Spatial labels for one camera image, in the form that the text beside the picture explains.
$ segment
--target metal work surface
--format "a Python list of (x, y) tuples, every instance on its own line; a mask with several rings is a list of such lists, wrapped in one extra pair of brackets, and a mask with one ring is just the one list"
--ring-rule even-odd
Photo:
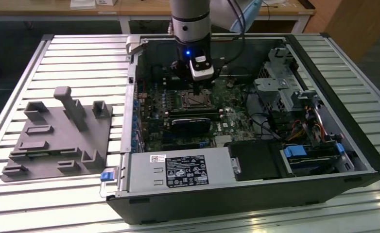
[[(299, 35), (323, 76), (380, 152), (380, 93), (331, 39)], [(19, 133), (28, 101), (61, 106), (57, 86), (71, 86), (82, 105), (113, 104), (107, 167), (121, 161), (127, 82), (126, 35), (55, 36), (39, 45), (0, 115), (0, 176)], [(312, 84), (300, 73), (307, 85)], [(115, 191), (113, 183), (106, 188)], [(127, 225), (101, 196), (99, 175), (4, 183), (0, 180), (0, 232), (367, 232), (380, 230), (380, 181), (305, 207)]]

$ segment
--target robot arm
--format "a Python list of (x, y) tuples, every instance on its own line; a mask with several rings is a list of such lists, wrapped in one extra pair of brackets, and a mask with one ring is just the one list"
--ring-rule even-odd
[(210, 56), (212, 24), (232, 32), (249, 29), (261, 0), (170, 0), (172, 21), (177, 41), (178, 61), (172, 69), (182, 79), (198, 82), (214, 77)]

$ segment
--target black cable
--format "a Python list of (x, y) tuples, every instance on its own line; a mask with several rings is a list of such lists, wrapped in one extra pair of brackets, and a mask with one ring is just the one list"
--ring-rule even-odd
[(241, 21), (241, 18), (240, 18), (238, 13), (237, 13), (237, 11), (236, 11), (234, 5), (233, 5), (233, 3), (230, 2), (230, 0), (228, 0), (228, 3), (229, 3), (229, 5), (230, 5), (230, 7), (232, 7), (234, 16), (237, 17), (237, 20), (238, 20), (238, 23), (240, 23), (240, 26), (241, 26), (241, 29), (242, 29), (242, 32), (241, 32), (241, 35), (240, 35), (240, 36), (242, 37), (242, 46), (241, 46), (241, 50), (240, 50), (240, 52), (237, 53), (237, 55), (236, 55), (230, 60), (228, 60), (228, 61), (225, 62), (226, 65), (228, 65), (230, 62), (233, 62), (233, 61), (241, 56), (241, 54), (242, 54), (242, 52), (244, 52), (244, 49), (245, 49), (246, 21), (245, 21), (244, 12), (242, 12), (242, 9), (241, 9), (240, 5), (237, 4), (237, 2), (236, 2), (234, 0), (233, 0), (233, 2), (234, 2), (236, 6), (237, 6), (237, 8), (238, 8), (238, 10), (240, 10), (240, 12), (241, 12), (242, 21), (244, 21), (244, 24), (242, 24), (242, 21)]
[(267, 2), (263, 2), (267, 4), (267, 9), (268, 9), (268, 21), (271, 20), (271, 11), (269, 11), (269, 8), (279, 8), (277, 6), (269, 6)]
[(268, 127), (264, 126), (264, 123), (261, 124), (261, 123), (257, 122), (256, 119), (253, 119), (252, 117), (251, 117), (251, 119), (253, 120), (255, 124), (257, 124), (263, 129), (265, 129), (268, 132), (272, 133), (272, 135), (275, 136), (275, 138), (276, 138), (277, 140), (285, 141), (285, 139), (284, 139), (272, 129), (269, 129)]

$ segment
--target metal frame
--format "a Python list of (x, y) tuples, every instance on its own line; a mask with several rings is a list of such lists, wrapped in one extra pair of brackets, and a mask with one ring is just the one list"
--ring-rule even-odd
[[(51, 57), (57, 59), (65, 58), (75, 52), (81, 57), (99, 55), (95, 53), (93, 55), (91, 52), (101, 52), (102, 55), (99, 56), (126, 54), (125, 42), (101, 43), (102, 38), (106, 40), (114, 38), (114, 41), (119, 41), (118, 39), (123, 37), (126, 36), (66, 35), (55, 36), (55, 38), (67, 39), (65, 43), (61, 41), (62, 44), (51, 43), (51, 41), (40, 43), (0, 115), (0, 171), (7, 159), (7, 152), (15, 146), (19, 138), (18, 131), (24, 123), (22, 122), (24, 118), (20, 115), (22, 107), (19, 105), (23, 106), (28, 100), (22, 100), (22, 97), (31, 96), (32, 99), (43, 99), (47, 104), (54, 104), (52, 101), (38, 97), (38, 95), (48, 91), (46, 89), (47, 86), (50, 87), (69, 81), (81, 83), (83, 86), (77, 88), (79, 90), (78, 96), (82, 95), (82, 102), (93, 101), (95, 98), (106, 98), (111, 103), (115, 103), (115, 115), (113, 116), (110, 134), (113, 141), (109, 144), (111, 154), (109, 154), (107, 167), (119, 165), (121, 155), (117, 152), (121, 147), (122, 103), (125, 99), (122, 94), (114, 95), (111, 90), (114, 89), (117, 92), (125, 92), (125, 90), (119, 86), (107, 89), (93, 87), (90, 84), (95, 83), (98, 86), (102, 86), (105, 85), (102, 82), (106, 80), (126, 78), (127, 71), (121, 71), (122, 75), (118, 75), (114, 70), (101, 69), (97, 71), (86, 67), (85, 70), (74, 71), (74, 76), (69, 80), (69, 76), (54, 76), (52, 71), (38, 73), (36, 69), (43, 59)], [(296, 37), (380, 152), (380, 93), (372, 87), (362, 72), (358, 69), (355, 71), (354, 62), (343, 55), (339, 47), (327, 42), (320, 34), (297, 35)], [(77, 44), (77, 38), (82, 38), (87, 42)], [(305, 79), (305, 83), (312, 88), (309, 80)], [(26, 232), (31, 230), (48, 230), (52, 233), (134, 231), (151, 233), (173, 231), (181, 233), (259, 233), (263, 231), (332, 233), (380, 231), (380, 181), (368, 187), (347, 191), (336, 198), (317, 205), (134, 226), (127, 225), (122, 221), (105, 203), (105, 199), (99, 195), (99, 175), (20, 182), (16, 184), (4, 184), (0, 181), (0, 232)], [(106, 190), (114, 192), (117, 183), (107, 182)]]
[[(296, 21), (292, 33), (303, 33), (311, 15), (297, 16), (257, 16), (257, 20)], [(123, 34), (131, 34), (130, 21), (134, 20), (170, 20), (170, 16), (118, 16), (114, 14), (103, 14), (101, 16), (0, 16), (0, 21), (119, 21)]]
[[(311, 15), (297, 15), (297, 16), (257, 16), (255, 20), (261, 21), (280, 21), (289, 20), (296, 21), (292, 33), (303, 33), (307, 26)], [(130, 21), (134, 20), (170, 20), (170, 16), (119, 16), (121, 28), (123, 34), (131, 34)]]

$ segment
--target metal bracket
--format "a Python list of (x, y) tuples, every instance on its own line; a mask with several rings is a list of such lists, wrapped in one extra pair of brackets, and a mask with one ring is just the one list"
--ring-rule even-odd
[(281, 89), (289, 88), (284, 79), (256, 79), (255, 84), (259, 91), (279, 91)]
[(137, 53), (143, 49), (139, 35), (130, 35), (127, 37), (126, 49), (129, 55)]

